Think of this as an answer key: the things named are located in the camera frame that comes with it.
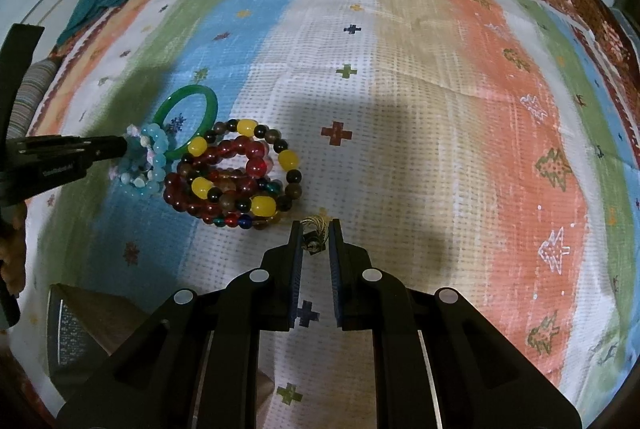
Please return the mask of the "person's left hand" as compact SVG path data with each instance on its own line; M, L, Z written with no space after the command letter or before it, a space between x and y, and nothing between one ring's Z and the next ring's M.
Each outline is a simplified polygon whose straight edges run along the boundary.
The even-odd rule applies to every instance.
M14 297L23 291L26 283L26 218L26 204L16 205L11 221L13 231L1 241L1 277L6 289Z

